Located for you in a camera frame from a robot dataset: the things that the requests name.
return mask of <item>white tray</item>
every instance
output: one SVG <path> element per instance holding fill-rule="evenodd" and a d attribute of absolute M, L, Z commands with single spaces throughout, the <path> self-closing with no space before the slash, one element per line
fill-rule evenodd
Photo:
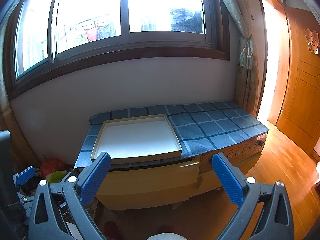
<path fill-rule="evenodd" d="M 178 138 L 165 114 L 104 121 L 91 159 L 101 152 L 112 164 L 146 162 L 181 156 Z"/>

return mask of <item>window frame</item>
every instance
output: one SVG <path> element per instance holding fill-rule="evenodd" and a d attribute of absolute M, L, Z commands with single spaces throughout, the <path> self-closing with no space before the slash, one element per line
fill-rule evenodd
<path fill-rule="evenodd" d="M 25 1 L 21 0 L 10 15 L 4 40 L 4 81 L 9 100 L 56 77 L 116 61 L 148 57 L 203 57 L 230 60 L 228 11 L 222 0 L 202 0 L 205 34 L 174 31 L 130 33 L 128 0 L 121 0 L 121 9 L 125 12 L 120 13 L 120 36 L 88 42 L 60 53 L 57 53 L 56 48 L 56 29 L 52 28 L 56 25 L 59 0 L 52 0 L 47 33 L 48 58 L 16 76 L 15 44 L 21 9 Z M 215 31 L 212 31 L 212 28 L 207 31 L 208 25 L 214 26 Z M 196 40 L 201 35 L 204 39 Z"/>

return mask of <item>control panel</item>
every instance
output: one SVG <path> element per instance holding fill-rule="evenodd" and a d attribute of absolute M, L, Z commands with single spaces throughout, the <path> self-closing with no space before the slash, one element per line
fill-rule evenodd
<path fill-rule="evenodd" d="M 222 152 L 231 163 L 237 163 L 261 152 L 266 142 L 266 138 L 267 133 L 220 150 L 202 154 L 199 173 L 201 174 L 212 170 L 211 160 L 212 156 L 216 153 Z"/>

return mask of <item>wooden door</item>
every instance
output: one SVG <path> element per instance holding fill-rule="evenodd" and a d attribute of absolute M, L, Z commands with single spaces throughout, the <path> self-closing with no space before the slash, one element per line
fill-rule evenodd
<path fill-rule="evenodd" d="M 289 59 L 290 59 L 290 47 L 289 47 L 289 30 L 287 17 L 285 15 L 284 5 L 279 2 L 279 0 L 265 0 L 269 3 L 277 12 L 279 26 L 278 31 L 280 33 L 279 41 L 279 62 L 278 62 L 278 71 L 276 78 L 276 87 L 273 95 L 273 100 L 271 104 L 271 109 L 268 116 L 268 121 L 273 125 L 276 125 L 276 122 L 279 118 L 282 104 L 284 101 L 284 95 L 287 87 L 287 80 L 289 74 Z M 269 47 L 272 46 L 272 41 L 268 40 L 268 52 Z"/>
<path fill-rule="evenodd" d="M 309 156 L 320 136 L 320 57 L 308 50 L 305 29 L 320 33 L 310 11 L 285 8 L 290 34 L 289 78 L 277 128 Z"/>

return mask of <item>silver bolt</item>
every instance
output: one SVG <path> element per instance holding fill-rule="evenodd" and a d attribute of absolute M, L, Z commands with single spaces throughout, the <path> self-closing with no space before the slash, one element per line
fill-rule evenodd
<path fill-rule="evenodd" d="M 283 186 L 284 186 L 284 183 L 283 183 L 281 180 L 278 180 L 278 181 L 277 181 L 277 185 L 283 187 Z"/>
<path fill-rule="evenodd" d="M 45 179 L 43 179 L 43 180 L 41 180 L 41 181 L 39 182 L 39 185 L 40 185 L 40 186 L 44 186 L 45 184 L 47 184 L 47 181 L 46 181 Z"/>
<path fill-rule="evenodd" d="M 253 184 L 256 182 L 256 179 L 254 177 L 247 177 L 247 182 L 249 182 L 250 184 Z"/>
<path fill-rule="evenodd" d="M 71 177 L 69 177 L 69 179 L 68 179 L 68 181 L 70 182 L 70 183 L 73 183 L 73 182 L 75 182 L 77 180 L 77 177 L 76 176 L 71 176 Z"/>

